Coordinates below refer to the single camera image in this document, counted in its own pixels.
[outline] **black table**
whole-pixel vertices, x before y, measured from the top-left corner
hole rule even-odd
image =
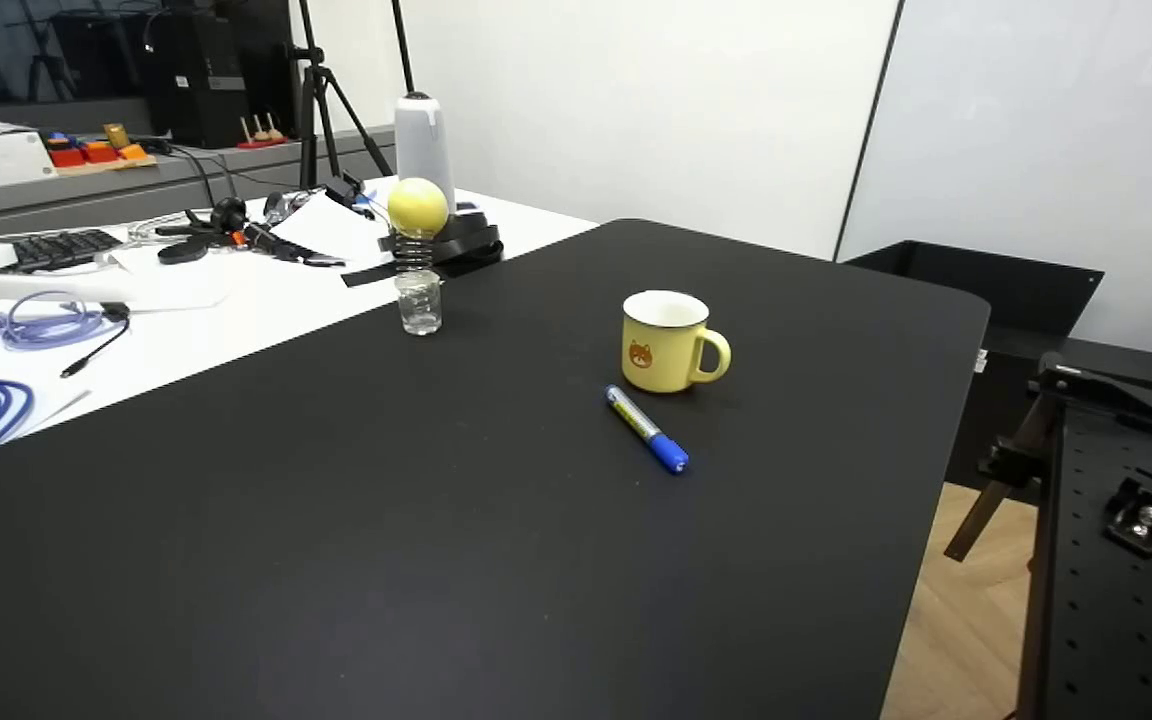
[[[1106,502],[1138,469],[1152,473],[1152,434],[1067,403],[1041,506],[1021,714],[1152,714],[1152,555],[1106,537]]]
[[[732,374],[604,408],[621,301]],[[983,303],[607,222],[0,453],[0,714],[878,714]]]

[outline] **wooden floor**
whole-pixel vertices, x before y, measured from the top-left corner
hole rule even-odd
[[[886,720],[1006,720],[1016,708],[1032,502],[1006,502],[966,562],[945,555],[978,493],[945,484]]]

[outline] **chair leg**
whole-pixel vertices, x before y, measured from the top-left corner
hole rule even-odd
[[[1007,500],[1007,484],[988,480],[978,497],[978,502],[969,506],[966,522],[951,531],[951,538],[945,545],[948,561],[969,561],[978,537],[988,529],[993,510]]]

